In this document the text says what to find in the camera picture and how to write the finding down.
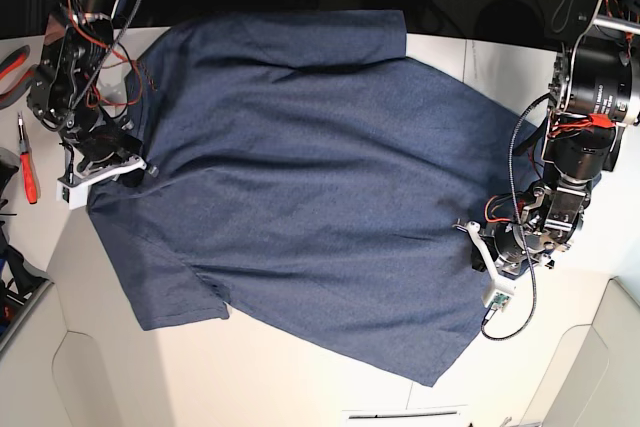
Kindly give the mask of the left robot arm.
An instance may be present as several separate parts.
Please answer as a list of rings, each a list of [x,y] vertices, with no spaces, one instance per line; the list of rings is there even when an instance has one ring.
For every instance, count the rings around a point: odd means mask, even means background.
[[[544,121],[513,140],[536,180],[523,192],[488,200],[476,226],[471,261],[500,289],[571,248],[593,189],[616,166],[627,128],[639,123],[639,0],[597,0],[588,29],[557,55]]]

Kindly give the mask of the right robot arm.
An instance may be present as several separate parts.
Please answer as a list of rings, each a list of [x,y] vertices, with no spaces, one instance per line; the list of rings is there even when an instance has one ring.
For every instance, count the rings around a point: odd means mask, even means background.
[[[48,0],[40,62],[27,106],[56,134],[69,156],[67,180],[112,172],[135,160],[141,143],[128,133],[126,110],[99,91],[99,75],[116,57],[140,72],[121,42],[142,0]]]

